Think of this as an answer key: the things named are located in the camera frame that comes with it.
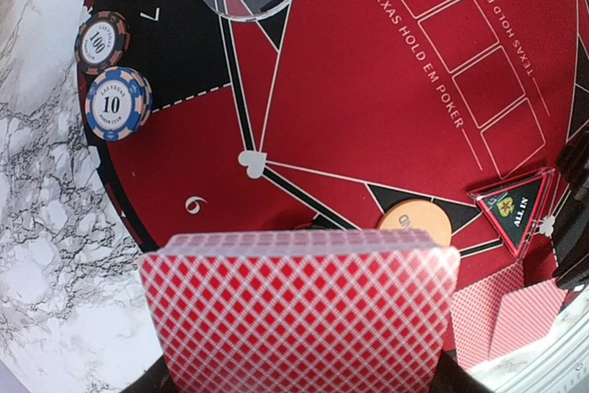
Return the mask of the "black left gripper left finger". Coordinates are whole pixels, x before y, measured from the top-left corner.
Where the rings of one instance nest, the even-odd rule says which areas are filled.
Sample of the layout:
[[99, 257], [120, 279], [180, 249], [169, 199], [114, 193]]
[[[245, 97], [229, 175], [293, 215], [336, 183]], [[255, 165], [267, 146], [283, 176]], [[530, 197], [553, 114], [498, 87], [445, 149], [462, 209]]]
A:
[[178, 388], [170, 376], [166, 361], [159, 357], [137, 380], [121, 393], [177, 393]]

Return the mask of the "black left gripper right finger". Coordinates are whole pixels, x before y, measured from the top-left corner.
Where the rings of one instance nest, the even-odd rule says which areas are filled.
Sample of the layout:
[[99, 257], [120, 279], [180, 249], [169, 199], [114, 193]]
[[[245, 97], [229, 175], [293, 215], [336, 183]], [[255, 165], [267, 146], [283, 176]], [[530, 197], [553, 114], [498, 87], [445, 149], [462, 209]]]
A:
[[491, 390], [463, 370], [451, 355], [441, 352], [432, 393], [491, 393]]

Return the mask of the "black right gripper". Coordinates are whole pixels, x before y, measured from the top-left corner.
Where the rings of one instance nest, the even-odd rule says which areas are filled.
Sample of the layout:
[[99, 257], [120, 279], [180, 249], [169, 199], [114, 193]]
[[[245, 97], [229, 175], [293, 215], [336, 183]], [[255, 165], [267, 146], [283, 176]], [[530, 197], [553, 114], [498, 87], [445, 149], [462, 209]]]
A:
[[568, 142], [557, 158], [569, 184], [569, 197], [556, 215], [553, 245], [558, 267], [552, 276], [560, 289], [588, 283], [588, 131]]

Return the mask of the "black triangular button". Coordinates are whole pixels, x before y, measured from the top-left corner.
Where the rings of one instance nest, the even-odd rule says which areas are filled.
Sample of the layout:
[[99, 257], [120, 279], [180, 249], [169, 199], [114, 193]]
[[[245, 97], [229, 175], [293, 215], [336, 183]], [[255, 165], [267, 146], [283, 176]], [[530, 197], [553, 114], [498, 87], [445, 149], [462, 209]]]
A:
[[529, 247], [555, 173], [543, 167], [468, 191], [513, 257]]

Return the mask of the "dealt red card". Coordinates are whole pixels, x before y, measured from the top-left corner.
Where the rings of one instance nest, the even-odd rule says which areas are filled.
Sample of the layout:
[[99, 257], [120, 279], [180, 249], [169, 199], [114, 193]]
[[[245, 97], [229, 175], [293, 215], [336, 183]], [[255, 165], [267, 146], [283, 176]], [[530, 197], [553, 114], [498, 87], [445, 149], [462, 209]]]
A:
[[489, 358], [496, 359], [549, 334], [568, 290], [547, 280], [502, 297], [491, 336]]
[[523, 264], [516, 262], [453, 294], [451, 318], [456, 357], [463, 369], [488, 358], [502, 298], [523, 285]]

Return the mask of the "red playing card deck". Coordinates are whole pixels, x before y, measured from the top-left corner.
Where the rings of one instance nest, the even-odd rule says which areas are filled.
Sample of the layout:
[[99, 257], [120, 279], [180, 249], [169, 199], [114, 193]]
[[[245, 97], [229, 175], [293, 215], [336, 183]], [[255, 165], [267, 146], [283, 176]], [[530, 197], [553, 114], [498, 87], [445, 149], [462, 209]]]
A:
[[139, 259], [182, 392], [426, 392], [460, 255], [420, 230], [185, 234]]

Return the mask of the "orange round blind button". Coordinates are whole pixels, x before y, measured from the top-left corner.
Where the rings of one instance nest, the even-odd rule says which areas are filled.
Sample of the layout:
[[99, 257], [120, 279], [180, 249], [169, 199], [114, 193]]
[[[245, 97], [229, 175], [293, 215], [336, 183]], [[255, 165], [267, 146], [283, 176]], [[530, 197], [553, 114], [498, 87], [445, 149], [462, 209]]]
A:
[[412, 199], [389, 209], [377, 225], [381, 230], [418, 229], [426, 232], [439, 246], [449, 247], [452, 225], [449, 216], [436, 203]]

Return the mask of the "blue green chip stack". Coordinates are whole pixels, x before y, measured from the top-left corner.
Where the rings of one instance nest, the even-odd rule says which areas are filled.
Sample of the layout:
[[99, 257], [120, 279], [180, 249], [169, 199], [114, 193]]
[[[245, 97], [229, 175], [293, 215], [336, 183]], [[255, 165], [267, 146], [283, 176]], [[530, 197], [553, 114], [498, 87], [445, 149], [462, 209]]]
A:
[[115, 66], [128, 50], [131, 33], [125, 17], [116, 11], [100, 11], [80, 27], [75, 39], [77, 68], [98, 75]]

